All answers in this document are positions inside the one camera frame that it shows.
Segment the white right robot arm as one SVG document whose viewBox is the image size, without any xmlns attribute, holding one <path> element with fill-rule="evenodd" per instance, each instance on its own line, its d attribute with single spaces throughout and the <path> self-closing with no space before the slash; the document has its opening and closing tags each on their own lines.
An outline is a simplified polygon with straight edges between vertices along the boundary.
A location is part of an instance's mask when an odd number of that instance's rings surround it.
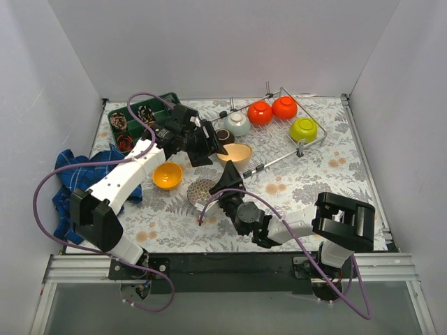
<svg viewBox="0 0 447 335">
<path fill-rule="evenodd" d="M 245 187 L 233 162 L 225 165 L 209 194 L 217 201 L 241 236 L 261 248 L 281 246 L 301 237 L 319 235 L 325 239 L 318 248 L 317 272 L 334 276 L 354 253 L 374 249 L 375 207 L 342 195 L 321 192 L 315 205 L 285 216 L 266 214 L 254 202 L 245 202 Z"/>
</svg>

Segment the yellow bowl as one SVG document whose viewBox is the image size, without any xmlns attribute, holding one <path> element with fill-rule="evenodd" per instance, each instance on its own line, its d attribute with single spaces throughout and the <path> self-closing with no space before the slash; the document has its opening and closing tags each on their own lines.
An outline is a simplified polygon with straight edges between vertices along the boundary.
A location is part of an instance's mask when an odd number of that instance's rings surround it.
<svg viewBox="0 0 447 335">
<path fill-rule="evenodd" d="M 158 166 L 152 174 L 154 184 L 162 190 L 170 191 L 178 187 L 183 178 L 182 168 L 173 162 L 165 162 Z"/>
</svg>

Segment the beige ceramic bowl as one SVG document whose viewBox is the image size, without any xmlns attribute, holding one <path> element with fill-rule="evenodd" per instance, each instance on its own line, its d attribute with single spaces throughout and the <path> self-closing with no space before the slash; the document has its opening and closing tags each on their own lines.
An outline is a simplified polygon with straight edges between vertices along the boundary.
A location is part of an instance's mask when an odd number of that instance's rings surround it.
<svg viewBox="0 0 447 335">
<path fill-rule="evenodd" d="M 217 154 L 218 161 L 222 167 L 224 168 L 228 161 L 232 161 L 239 172 L 244 172 L 253 154 L 252 148 L 244 143 L 230 143 L 225 144 L 223 147 L 228 154 Z"/>
</svg>

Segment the brown patterned white bowl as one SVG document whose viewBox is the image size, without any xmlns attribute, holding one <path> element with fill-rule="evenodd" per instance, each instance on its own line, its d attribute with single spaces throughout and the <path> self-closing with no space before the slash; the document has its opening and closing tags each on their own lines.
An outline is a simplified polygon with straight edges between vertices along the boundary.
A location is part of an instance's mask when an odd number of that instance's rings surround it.
<svg viewBox="0 0 447 335">
<path fill-rule="evenodd" d="M 210 198 L 209 190 L 217 182 L 212 179 L 200 178 L 195 180 L 187 189 L 187 199 L 198 211 L 202 211 Z"/>
</svg>

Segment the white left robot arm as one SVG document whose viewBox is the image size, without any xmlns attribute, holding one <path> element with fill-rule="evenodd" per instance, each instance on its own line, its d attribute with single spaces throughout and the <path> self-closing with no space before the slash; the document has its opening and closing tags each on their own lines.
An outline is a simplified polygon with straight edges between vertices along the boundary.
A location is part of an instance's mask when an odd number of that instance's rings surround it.
<svg viewBox="0 0 447 335">
<path fill-rule="evenodd" d="M 182 104 L 169 117 L 147 129 L 123 163 L 86 191 L 71 194 L 73 231 L 100 251 L 124 261 L 131 278 L 143 278 L 149 269 L 144 249 L 124 232 L 118 214 L 131 193 L 158 166 L 179 152 L 187 153 L 194 167 L 210 165 L 212 154 L 226 154 L 211 121 Z"/>
</svg>

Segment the black patterned bowl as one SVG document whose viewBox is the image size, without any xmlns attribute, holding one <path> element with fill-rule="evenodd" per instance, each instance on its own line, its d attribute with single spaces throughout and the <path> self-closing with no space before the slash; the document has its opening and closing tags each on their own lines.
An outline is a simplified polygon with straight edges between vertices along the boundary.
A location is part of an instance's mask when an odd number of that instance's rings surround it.
<svg viewBox="0 0 447 335">
<path fill-rule="evenodd" d="M 217 139 L 222 145 L 227 145 L 235 142 L 235 136 L 225 128 L 217 129 L 215 133 Z"/>
</svg>

